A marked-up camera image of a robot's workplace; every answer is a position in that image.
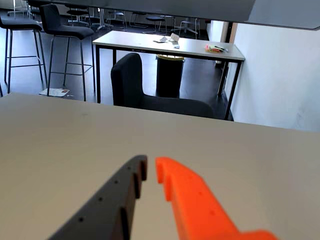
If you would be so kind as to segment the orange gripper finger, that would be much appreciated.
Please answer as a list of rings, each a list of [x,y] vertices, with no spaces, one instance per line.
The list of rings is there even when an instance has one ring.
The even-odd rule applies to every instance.
[[[238,230],[203,178],[192,169],[164,156],[155,159],[155,166],[181,240],[276,239],[266,230]]]

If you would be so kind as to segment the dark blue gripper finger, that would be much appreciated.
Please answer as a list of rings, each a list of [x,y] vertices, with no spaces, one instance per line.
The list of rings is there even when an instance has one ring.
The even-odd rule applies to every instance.
[[[135,204],[147,170],[146,155],[129,159],[50,239],[130,239]]]

